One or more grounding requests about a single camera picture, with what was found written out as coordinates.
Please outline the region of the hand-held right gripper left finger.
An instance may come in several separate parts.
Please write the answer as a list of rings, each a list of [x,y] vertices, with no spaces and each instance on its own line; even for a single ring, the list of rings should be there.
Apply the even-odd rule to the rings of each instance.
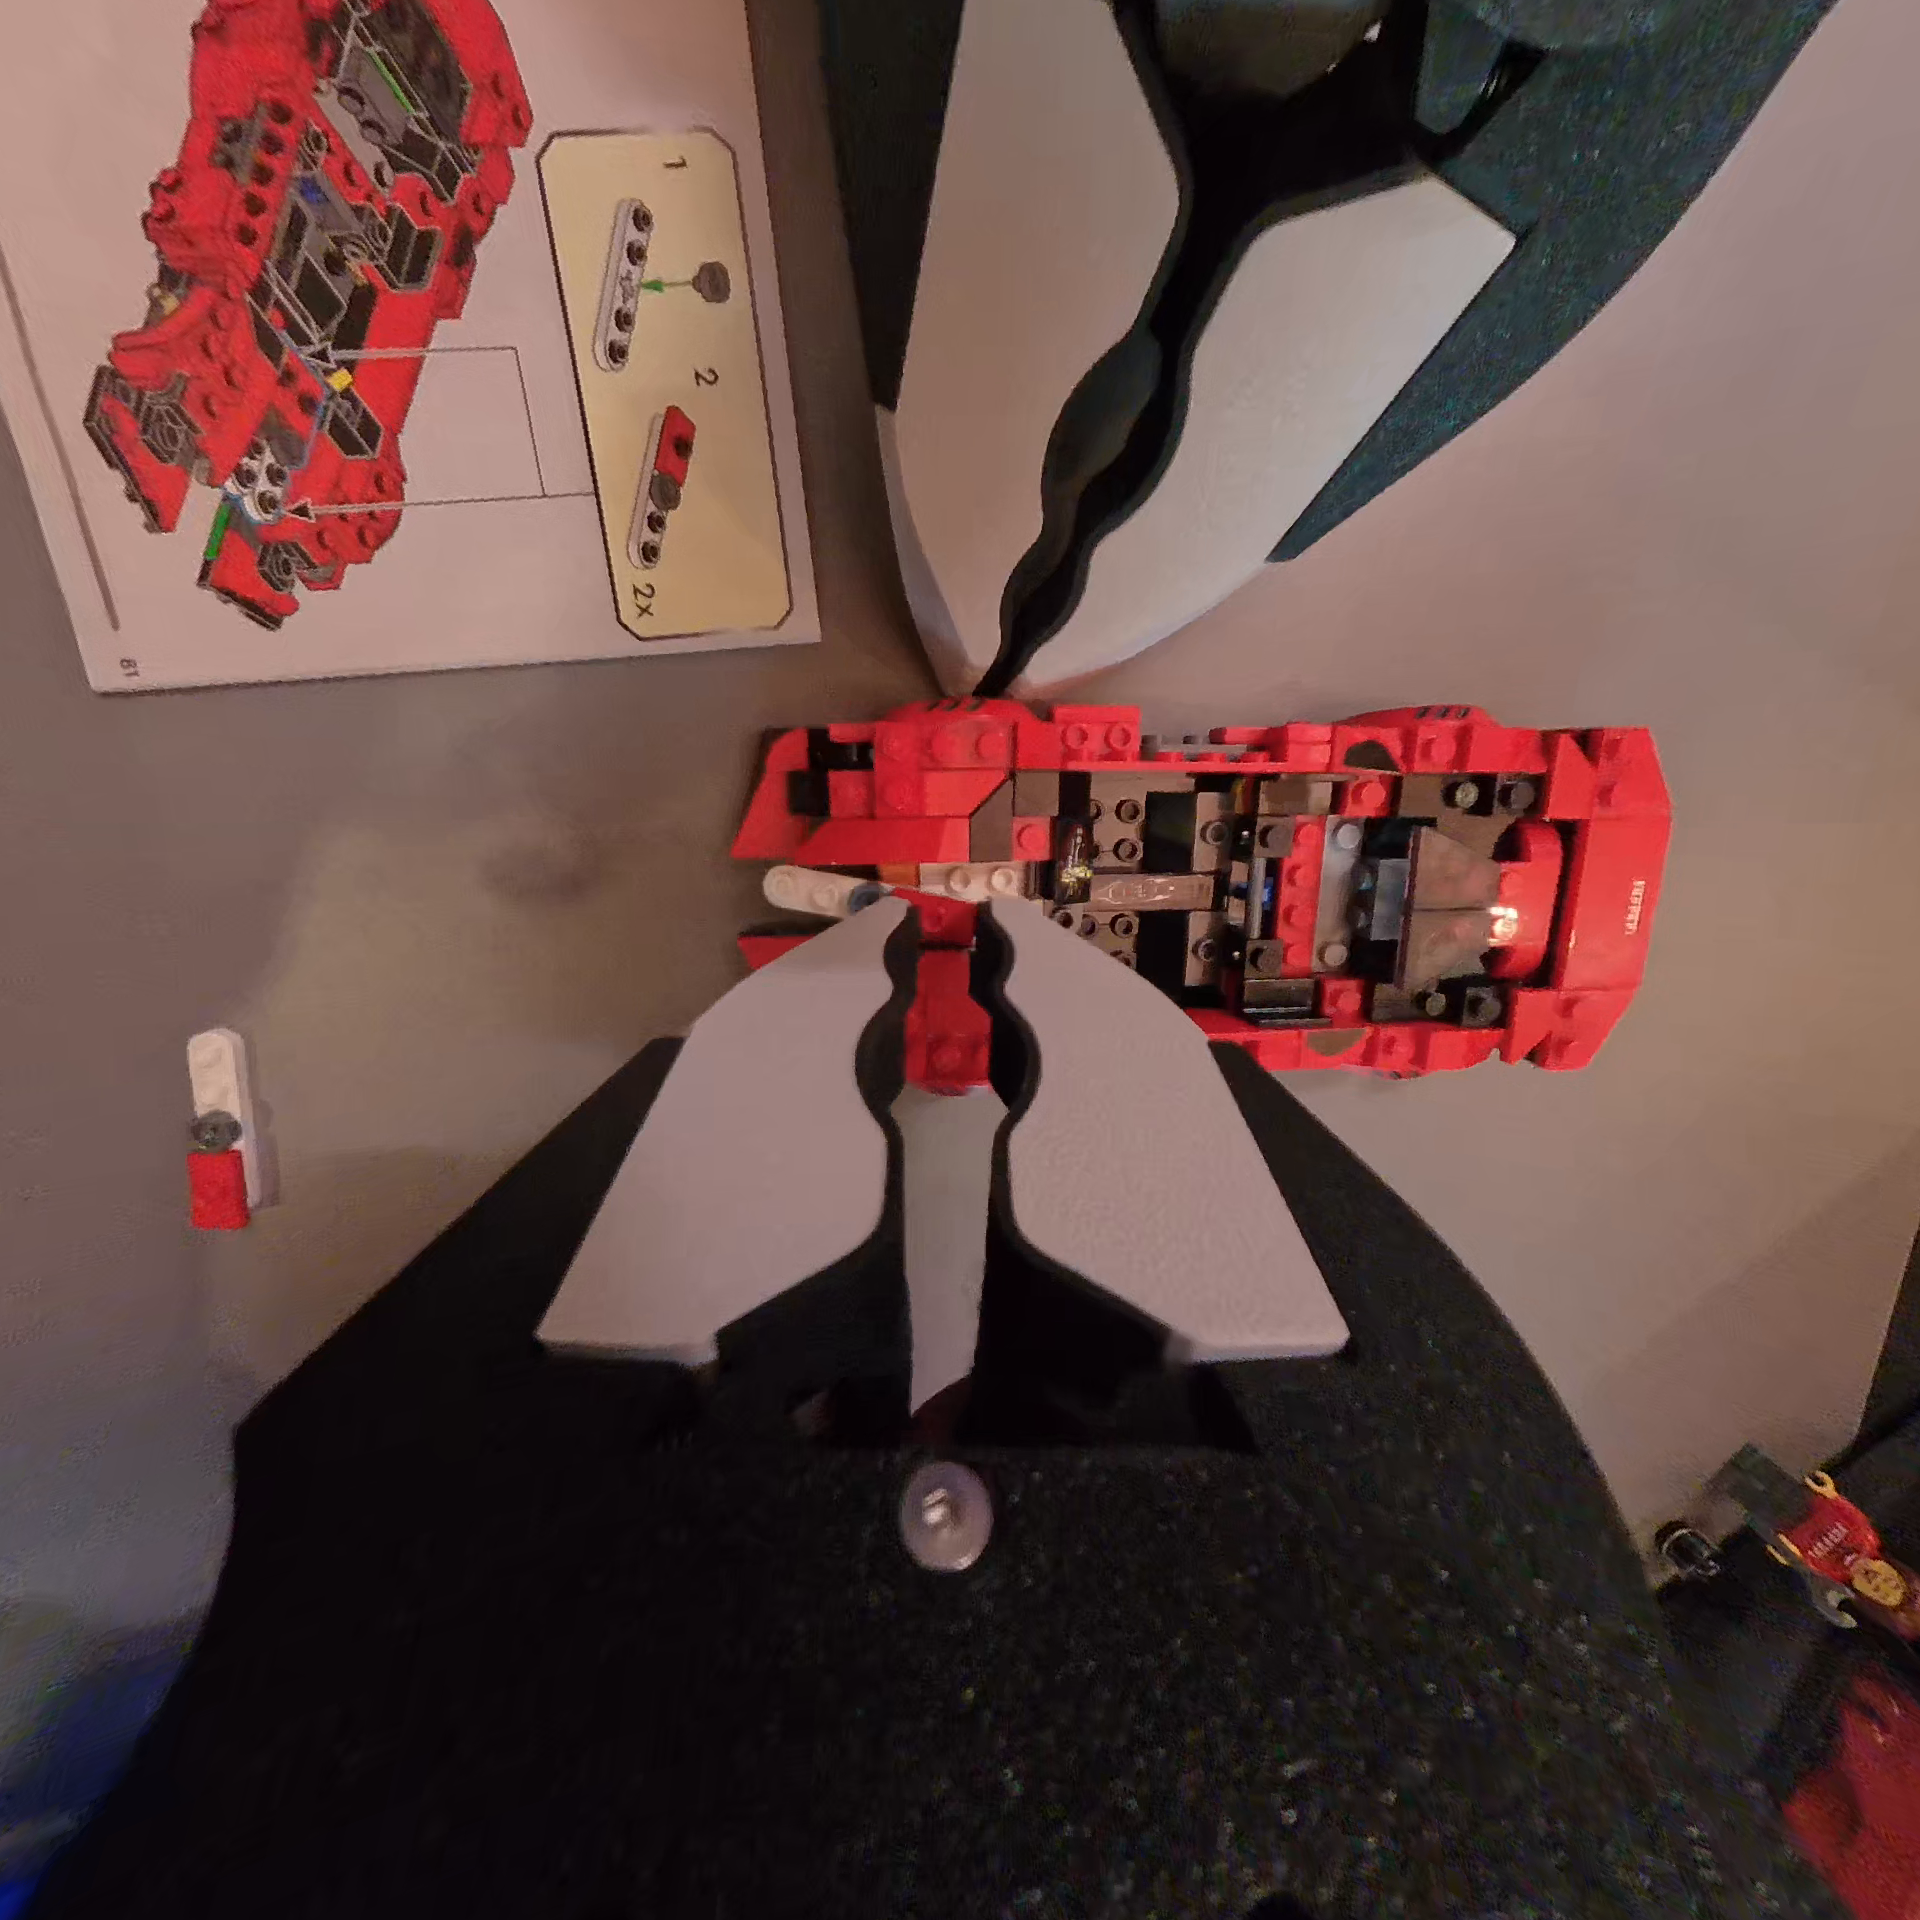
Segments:
[[[905,1014],[922,917],[898,896],[701,1014],[540,1323],[551,1350],[699,1365],[770,1337],[911,1353]]]

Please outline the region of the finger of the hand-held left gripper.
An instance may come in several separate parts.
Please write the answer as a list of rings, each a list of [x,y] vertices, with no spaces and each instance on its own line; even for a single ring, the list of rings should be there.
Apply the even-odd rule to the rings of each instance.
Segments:
[[[1117,401],[1072,452],[1063,553],[1034,585],[984,691],[1049,693],[1191,626],[1381,422],[1519,246],[1437,173],[1261,218],[1176,344],[1143,338]]]
[[[1165,352],[1191,169],[1153,5],[963,5],[897,394],[875,409],[939,691],[1009,691],[1084,582]]]

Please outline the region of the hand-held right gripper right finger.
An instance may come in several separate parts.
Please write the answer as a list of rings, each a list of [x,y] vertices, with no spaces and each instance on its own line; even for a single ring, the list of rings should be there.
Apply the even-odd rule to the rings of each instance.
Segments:
[[[1203,1029],[1037,904],[976,930],[1004,1118],[992,1218],[1173,1360],[1327,1360],[1346,1318]]]

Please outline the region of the white toy beam with pin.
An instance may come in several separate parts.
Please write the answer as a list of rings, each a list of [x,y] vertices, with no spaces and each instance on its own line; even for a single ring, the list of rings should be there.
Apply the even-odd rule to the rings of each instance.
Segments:
[[[874,876],[776,865],[761,878],[768,905],[818,922],[847,922],[898,890]]]

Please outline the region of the red toy brick car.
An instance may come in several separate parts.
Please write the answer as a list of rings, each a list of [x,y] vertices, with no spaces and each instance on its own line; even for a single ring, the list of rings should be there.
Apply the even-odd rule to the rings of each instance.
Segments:
[[[1672,822],[1643,726],[1401,706],[1165,744],[1135,706],[972,696],[770,734],[732,852],[922,913],[929,1093],[991,1080],[976,925],[1013,900],[1268,1073],[1407,1081],[1589,1065],[1643,980]],[[832,922],[772,909],[747,969]]]

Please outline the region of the white toy beam red brick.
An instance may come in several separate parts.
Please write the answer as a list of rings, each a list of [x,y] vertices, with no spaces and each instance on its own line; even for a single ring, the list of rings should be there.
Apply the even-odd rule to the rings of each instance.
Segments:
[[[251,1049],[229,1026],[212,1026],[185,1045],[185,1069],[189,1222],[196,1233],[241,1233],[280,1202],[272,1118],[257,1093]]]

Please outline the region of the dark tray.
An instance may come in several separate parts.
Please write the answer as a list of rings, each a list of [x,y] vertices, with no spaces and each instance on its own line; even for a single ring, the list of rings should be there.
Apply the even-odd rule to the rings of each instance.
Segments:
[[[1655,1533],[1667,1573],[1663,1608],[1706,1716],[1716,1764],[1760,1789],[1785,1827],[1800,1777],[1826,1757],[1837,1697],[1880,1673],[1915,1697],[1919,1643],[1826,1616],[1805,1580],[1770,1552],[1789,1513],[1787,1480],[1834,1476],[1880,1526],[1887,1547],[1919,1571],[1919,1316],[1915,1273],[1896,1306],[1857,1438],[1804,1473],[1744,1444],[1707,1480],[1696,1509]],[[1851,1915],[1832,1892],[1842,1915]]]

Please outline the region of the red toy minifigure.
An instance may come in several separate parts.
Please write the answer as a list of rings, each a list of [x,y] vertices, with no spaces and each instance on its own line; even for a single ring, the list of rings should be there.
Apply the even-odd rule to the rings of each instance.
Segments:
[[[1869,1626],[1915,1646],[1915,1569],[1893,1557],[1881,1529],[1834,1476],[1787,1480],[1787,1494],[1793,1513],[1767,1538],[1771,1557],[1805,1580],[1816,1605],[1837,1626]]]

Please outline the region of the toy brick instruction booklet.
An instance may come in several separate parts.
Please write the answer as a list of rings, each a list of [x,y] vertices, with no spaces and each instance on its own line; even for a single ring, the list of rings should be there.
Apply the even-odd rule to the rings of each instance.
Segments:
[[[820,638],[743,5],[5,5],[100,693]]]

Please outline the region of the red toy part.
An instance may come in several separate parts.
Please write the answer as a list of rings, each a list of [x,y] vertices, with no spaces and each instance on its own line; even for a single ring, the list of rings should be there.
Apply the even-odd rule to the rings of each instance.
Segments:
[[[1800,1777],[1784,1820],[1848,1913],[1915,1918],[1915,1697],[1880,1673],[1850,1681],[1826,1757]]]

